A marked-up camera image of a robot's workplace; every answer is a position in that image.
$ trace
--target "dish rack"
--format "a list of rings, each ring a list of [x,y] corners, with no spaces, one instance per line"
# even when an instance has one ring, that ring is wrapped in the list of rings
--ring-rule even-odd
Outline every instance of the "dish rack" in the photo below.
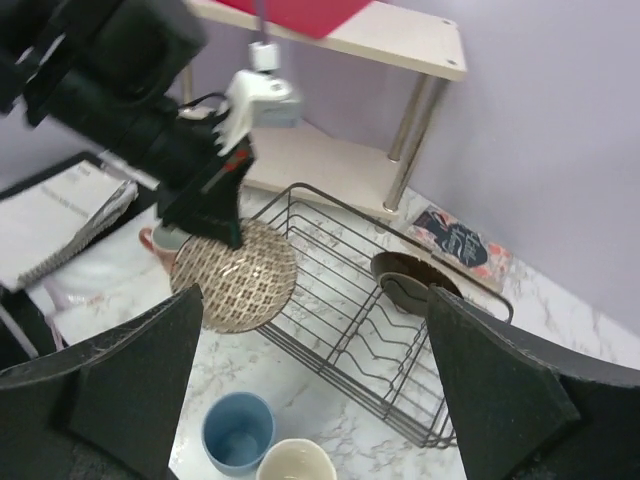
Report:
[[[426,319],[395,307],[369,271],[374,255],[403,250],[402,241],[430,250],[306,184],[254,218],[282,232],[298,261],[291,300],[258,331],[418,447],[456,446]],[[456,273],[502,303],[511,322],[506,299]]]

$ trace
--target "notebook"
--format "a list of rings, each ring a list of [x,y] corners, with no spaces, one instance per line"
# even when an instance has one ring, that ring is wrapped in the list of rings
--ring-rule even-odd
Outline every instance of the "notebook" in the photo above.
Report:
[[[15,292],[79,253],[135,200],[137,185],[87,160],[0,202],[0,283]]]

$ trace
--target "book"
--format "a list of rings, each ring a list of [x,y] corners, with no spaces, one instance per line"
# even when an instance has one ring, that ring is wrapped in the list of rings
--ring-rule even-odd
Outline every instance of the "book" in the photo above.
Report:
[[[431,204],[404,233],[439,254],[454,269],[465,272],[494,292],[502,292],[513,259],[511,252],[470,229],[453,215]]]

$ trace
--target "plate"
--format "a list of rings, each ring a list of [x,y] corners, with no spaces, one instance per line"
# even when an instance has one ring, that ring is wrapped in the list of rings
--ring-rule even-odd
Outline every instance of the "plate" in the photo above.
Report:
[[[171,290],[194,283],[203,294],[203,328],[242,333],[273,320],[291,298],[298,269],[291,244],[274,228],[241,222],[244,245],[231,250],[220,241],[191,237],[171,271]]]

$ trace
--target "brown bowl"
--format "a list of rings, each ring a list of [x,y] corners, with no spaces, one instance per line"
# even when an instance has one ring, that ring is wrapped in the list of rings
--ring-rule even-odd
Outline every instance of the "brown bowl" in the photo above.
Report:
[[[426,315],[427,291],[432,285],[463,298],[456,284],[444,273],[405,253],[379,253],[371,259],[371,273],[394,304],[420,317]]]

